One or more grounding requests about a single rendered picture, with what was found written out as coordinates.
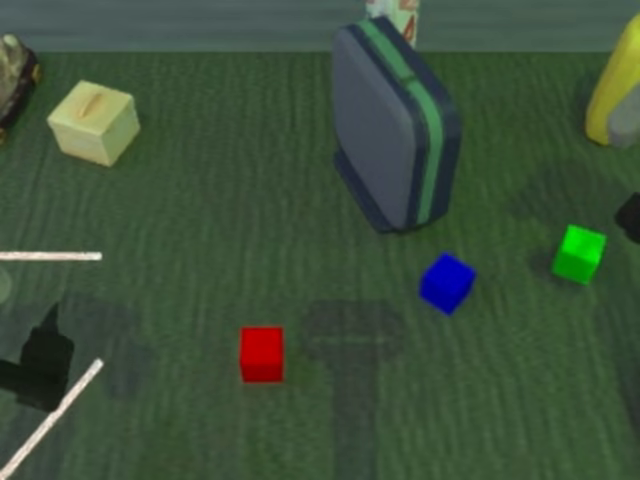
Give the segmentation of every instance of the green floor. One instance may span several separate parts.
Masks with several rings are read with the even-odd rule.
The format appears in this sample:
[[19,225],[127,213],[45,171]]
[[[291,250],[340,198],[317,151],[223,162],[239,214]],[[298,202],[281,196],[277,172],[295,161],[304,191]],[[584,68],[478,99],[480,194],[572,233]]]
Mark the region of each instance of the green floor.
[[[580,131],[604,60],[430,55],[464,147],[449,215],[398,237],[333,170],[327,55],[44,56],[0,151],[0,248],[105,260],[8,265],[0,355],[62,297],[74,378],[106,366],[15,480],[637,479],[640,251],[612,215],[640,150]],[[46,127],[80,79],[136,97],[143,133],[111,170]],[[548,273],[569,223],[610,235],[589,287]],[[479,271],[451,319],[416,294],[443,250]],[[246,324],[286,327],[285,386],[240,384]],[[0,409],[8,459],[41,416]]]

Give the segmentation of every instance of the green stripe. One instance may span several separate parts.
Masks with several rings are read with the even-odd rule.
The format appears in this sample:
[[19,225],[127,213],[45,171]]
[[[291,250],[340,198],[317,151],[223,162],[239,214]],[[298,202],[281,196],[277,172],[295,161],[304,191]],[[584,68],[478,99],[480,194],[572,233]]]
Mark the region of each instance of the green stripe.
[[396,50],[391,41],[371,21],[363,20],[356,26],[371,41],[373,46],[394,74],[396,80],[404,86],[406,91],[414,98],[421,108],[423,116],[429,127],[429,149],[425,152],[425,164],[427,168],[422,180],[422,192],[420,193],[420,206],[418,209],[418,222],[429,220],[433,206],[433,196],[438,178],[438,167],[444,148],[444,126],[440,118],[440,112],[429,92],[416,78],[415,73]]

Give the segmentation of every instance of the gray case with green stripe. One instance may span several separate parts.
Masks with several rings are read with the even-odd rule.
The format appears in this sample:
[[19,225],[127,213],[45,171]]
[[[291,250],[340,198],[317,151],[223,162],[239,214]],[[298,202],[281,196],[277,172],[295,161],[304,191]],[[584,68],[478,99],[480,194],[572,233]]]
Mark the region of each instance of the gray case with green stripe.
[[448,210],[461,120],[447,90],[385,17],[333,42],[336,168],[381,232],[429,224]]

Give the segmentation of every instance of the green cube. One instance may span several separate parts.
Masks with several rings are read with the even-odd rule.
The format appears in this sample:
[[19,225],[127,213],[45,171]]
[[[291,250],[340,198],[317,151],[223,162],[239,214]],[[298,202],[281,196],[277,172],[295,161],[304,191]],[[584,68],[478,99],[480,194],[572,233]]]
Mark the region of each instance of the green cube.
[[553,273],[588,285],[600,265],[606,244],[606,235],[569,225],[553,261]]

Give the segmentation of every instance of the blue cube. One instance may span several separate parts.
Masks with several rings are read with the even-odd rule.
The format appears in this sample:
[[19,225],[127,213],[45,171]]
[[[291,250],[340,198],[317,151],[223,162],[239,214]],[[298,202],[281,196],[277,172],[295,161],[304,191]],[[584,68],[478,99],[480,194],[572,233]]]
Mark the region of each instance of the blue cube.
[[447,315],[460,306],[469,295],[476,272],[453,255],[443,253],[424,273],[420,296]]

